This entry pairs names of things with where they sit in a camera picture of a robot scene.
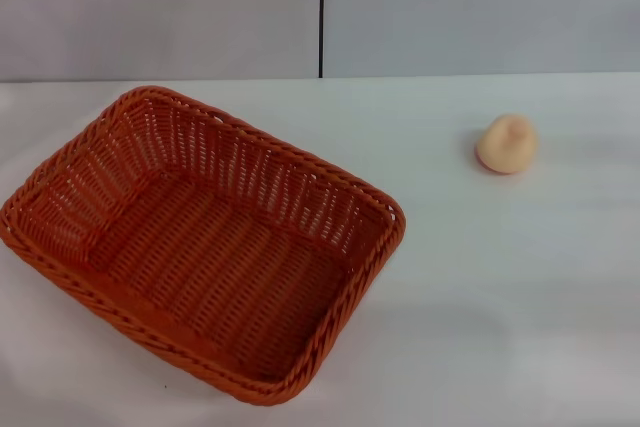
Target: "rectangular basket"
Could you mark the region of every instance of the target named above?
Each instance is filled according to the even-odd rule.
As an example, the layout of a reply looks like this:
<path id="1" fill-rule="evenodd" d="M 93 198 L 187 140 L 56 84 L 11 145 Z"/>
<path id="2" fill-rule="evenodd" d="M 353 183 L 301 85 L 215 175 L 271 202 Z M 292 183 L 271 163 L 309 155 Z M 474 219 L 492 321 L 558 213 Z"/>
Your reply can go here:
<path id="1" fill-rule="evenodd" d="M 259 405 L 310 382 L 404 228 L 379 190 L 161 87 L 120 97 L 0 212 L 58 287 Z"/>

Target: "white tabletop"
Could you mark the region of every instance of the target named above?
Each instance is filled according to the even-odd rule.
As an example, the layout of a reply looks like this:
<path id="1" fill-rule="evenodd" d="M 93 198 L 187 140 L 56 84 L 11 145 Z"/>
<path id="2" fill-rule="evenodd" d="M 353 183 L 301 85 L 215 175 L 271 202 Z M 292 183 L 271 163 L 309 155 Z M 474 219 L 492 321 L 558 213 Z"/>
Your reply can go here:
<path id="1" fill-rule="evenodd" d="M 0 85 L 0 197 L 133 83 Z M 366 179 L 404 242 L 311 385 L 242 404 L 0 248 L 3 427 L 640 425 L 640 74 L 163 82 Z M 505 112 L 519 176 L 473 161 Z"/>

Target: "toy fruit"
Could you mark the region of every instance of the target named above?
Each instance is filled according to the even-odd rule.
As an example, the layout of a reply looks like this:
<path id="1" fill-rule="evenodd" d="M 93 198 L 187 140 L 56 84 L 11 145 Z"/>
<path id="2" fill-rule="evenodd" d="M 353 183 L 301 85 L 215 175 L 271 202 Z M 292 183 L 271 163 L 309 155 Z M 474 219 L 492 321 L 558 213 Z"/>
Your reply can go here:
<path id="1" fill-rule="evenodd" d="M 498 174 L 526 170 L 538 150 L 538 136 L 529 119 L 522 115 L 498 117 L 476 143 L 480 164 Z"/>

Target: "woven texture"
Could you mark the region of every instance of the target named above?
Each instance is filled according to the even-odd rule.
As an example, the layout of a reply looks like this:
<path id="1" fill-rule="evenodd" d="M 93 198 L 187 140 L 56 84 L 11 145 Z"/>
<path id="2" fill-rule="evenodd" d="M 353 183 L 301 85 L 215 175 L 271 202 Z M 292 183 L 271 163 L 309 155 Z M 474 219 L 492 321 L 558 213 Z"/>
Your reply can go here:
<path id="1" fill-rule="evenodd" d="M 135 342 L 272 405 L 315 375 L 405 220 L 337 167 L 141 87 L 45 161 L 0 224 L 22 259 Z"/>

